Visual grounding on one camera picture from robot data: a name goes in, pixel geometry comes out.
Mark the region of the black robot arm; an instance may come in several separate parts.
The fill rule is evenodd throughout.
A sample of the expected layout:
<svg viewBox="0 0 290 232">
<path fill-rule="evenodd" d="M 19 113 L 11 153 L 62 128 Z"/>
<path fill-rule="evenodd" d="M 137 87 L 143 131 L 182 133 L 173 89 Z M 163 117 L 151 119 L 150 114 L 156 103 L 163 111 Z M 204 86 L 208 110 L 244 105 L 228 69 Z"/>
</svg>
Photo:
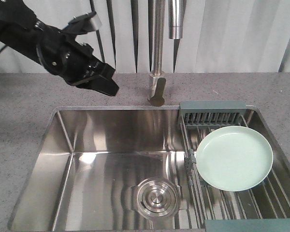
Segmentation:
<svg viewBox="0 0 290 232">
<path fill-rule="evenodd" d="M 97 31 L 96 13 L 77 16 L 63 29 L 45 24 L 22 0 L 0 0 L 0 42 L 43 66 L 52 75 L 77 88 L 115 96 L 115 69 L 93 55 L 93 48 L 76 41 Z"/>
</svg>

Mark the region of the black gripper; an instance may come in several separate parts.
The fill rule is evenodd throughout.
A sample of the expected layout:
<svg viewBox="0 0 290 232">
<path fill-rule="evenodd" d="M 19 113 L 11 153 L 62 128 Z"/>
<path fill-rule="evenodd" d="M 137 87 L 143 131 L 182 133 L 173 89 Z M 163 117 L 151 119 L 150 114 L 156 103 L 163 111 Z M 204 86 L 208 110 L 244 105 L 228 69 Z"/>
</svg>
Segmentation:
<svg viewBox="0 0 290 232">
<path fill-rule="evenodd" d="M 119 86 L 112 79 L 115 69 L 93 56 L 90 45 L 76 42 L 75 33 L 44 29 L 37 42 L 39 62 L 67 84 L 115 96 Z"/>
</svg>

